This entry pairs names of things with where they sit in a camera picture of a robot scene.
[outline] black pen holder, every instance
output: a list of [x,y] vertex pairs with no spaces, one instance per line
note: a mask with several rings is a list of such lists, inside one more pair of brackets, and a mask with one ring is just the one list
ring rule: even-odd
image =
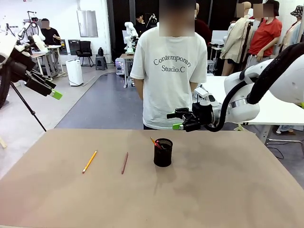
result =
[[169,139],[157,139],[155,142],[163,149],[154,145],[154,164],[159,167],[168,167],[171,165],[173,143]]

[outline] brown pencil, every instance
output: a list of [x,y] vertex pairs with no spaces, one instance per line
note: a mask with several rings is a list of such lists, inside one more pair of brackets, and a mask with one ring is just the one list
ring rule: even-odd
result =
[[125,155],[125,158],[124,158],[122,174],[124,174],[124,169],[125,169],[125,165],[127,164],[128,156],[129,156],[129,153],[127,152],[127,154]]

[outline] tripod leg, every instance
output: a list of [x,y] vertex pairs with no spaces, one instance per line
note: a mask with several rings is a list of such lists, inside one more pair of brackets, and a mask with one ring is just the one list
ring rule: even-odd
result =
[[42,129],[46,132],[45,127],[42,125],[42,123],[40,122],[40,120],[37,118],[35,111],[33,111],[31,109],[31,107],[28,105],[28,103],[26,102],[26,100],[23,98],[23,96],[21,95],[21,93],[19,92],[19,90],[15,87],[13,82],[10,82],[11,87],[15,90],[16,94],[18,95],[18,97],[21,99],[21,101],[23,102],[23,104],[28,108],[29,112],[35,117],[35,119],[37,120],[37,122],[40,124],[40,126],[42,127]]

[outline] yellow pencil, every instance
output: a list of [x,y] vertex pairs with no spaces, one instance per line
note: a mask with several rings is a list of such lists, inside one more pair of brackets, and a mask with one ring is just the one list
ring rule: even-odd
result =
[[86,169],[89,167],[89,165],[91,164],[91,162],[92,162],[92,160],[93,160],[93,158],[95,157],[96,154],[97,154],[97,151],[94,152],[94,154],[92,155],[91,159],[89,160],[89,162],[85,166],[84,170],[82,170],[82,173],[85,173]]

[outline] pencil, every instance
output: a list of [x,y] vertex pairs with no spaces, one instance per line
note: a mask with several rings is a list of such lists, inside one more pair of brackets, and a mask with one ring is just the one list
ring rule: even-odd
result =
[[155,146],[157,146],[159,149],[162,149],[162,147],[158,143],[156,143],[153,138],[150,137],[150,139]]
[[85,171],[87,170],[87,168],[89,167],[89,165],[91,164],[93,158],[95,157],[95,155],[97,154],[97,151],[95,151],[91,157],[91,159],[89,160],[89,162],[87,163],[87,165],[85,166],[84,170],[82,170],[82,173],[85,173]]
[[129,156],[129,153],[127,152],[127,154],[125,155],[125,158],[124,158],[122,174],[124,174],[124,169],[125,169],[125,165],[127,164],[128,156]]

